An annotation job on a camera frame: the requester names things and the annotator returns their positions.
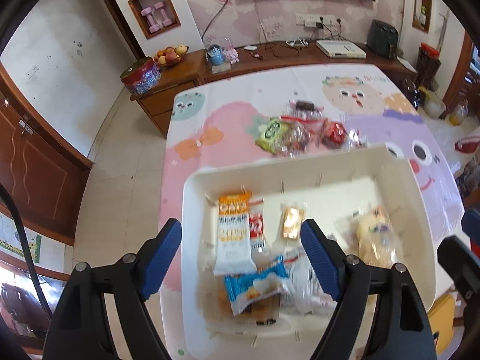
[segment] floral wallpaper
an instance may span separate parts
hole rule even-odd
[[[225,0],[188,0],[200,35]],[[312,36],[313,29],[297,26],[296,13],[335,15],[342,19],[342,36],[356,43],[366,42],[372,19],[402,24],[404,0],[229,0],[203,38],[209,45],[230,38],[235,47]],[[319,33],[316,37],[329,35]]]

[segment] apple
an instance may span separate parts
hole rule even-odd
[[[177,54],[175,52],[168,52],[167,54],[165,54],[165,61],[168,64],[174,62],[176,58]]]
[[[184,44],[181,44],[175,49],[175,51],[177,52],[178,55],[183,56],[184,54],[187,54],[188,47],[185,46]]]

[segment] tablecloth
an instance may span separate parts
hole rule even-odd
[[[455,180],[435,138],[399,89],[376,66],[317,64],[263,71],[179,93],[166,141],[159,214],[182,219],[185,180],[203,168],[267,160],[254,137],[291,100],[324,107],[324,116],[356,129],[369,143],[385,142],[407,158],[422,191],[434,243],[459,229],[464,210]],[[328,150],[310,144],[308,152]],[[192,359],[183,334],[181,251],[160,289],[166,346],[173,358]]]

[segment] screw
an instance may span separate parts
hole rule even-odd
[[[395,269],[399,271],[401,274],[407,271],[407,267],[404,266],[401,262],[397,262],[395,264]]]
[[[346,261],[352,265],[352,266],[356,266],[359,262],[360,262],[360,259],[353,255],[353,254],[349,254],[347,257],[346,257]]]
[[[137,258],[137,256],[134,253],[127,253],[121,259],[124,263],[130,264],[130,263],[134,262],[136,258]]]
[[[79,262],[75,266],[75,271],[82,272],[87,268],[87,263],[86,262]]]

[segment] white router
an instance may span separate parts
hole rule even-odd
[[[366,57],[365,52],[348,40],[317,40],[317,47],[330,58],[360,58]]]

